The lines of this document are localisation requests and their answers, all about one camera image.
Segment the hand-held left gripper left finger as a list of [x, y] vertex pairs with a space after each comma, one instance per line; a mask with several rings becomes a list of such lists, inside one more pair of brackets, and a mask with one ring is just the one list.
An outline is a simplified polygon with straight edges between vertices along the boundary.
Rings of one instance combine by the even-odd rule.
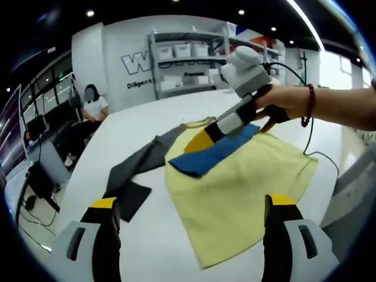
[[95, 201], [55, 238], [51, 275], [56, 281], [120, 281], [119, 231], [117, 198]]

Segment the person's right hand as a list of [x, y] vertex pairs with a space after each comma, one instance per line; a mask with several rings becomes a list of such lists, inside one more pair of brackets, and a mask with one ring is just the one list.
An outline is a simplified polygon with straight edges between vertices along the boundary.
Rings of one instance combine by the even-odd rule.
[[256, 114], [256, 120], [269, 117], [269, 120], [260, 130], [261, 133], [268, 132], [276, 122], [272, 120], [265, 108], [275, 105], [283, 108], [290, 119], [303, 118], [307, 116], [308, 100], [310, 97], [309, 88], [299, 88], [295, 86], [272, 85], [271, 89], [263, 96], [255, 100], [256, 109], [261, 109]]

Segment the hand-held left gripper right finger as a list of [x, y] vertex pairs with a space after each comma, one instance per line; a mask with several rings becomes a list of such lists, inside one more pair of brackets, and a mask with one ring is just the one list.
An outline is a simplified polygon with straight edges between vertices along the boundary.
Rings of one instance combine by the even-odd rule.
[[265, 197], [263, 281], [324, 281], [339, 265], [331, 239], [294, 200]]

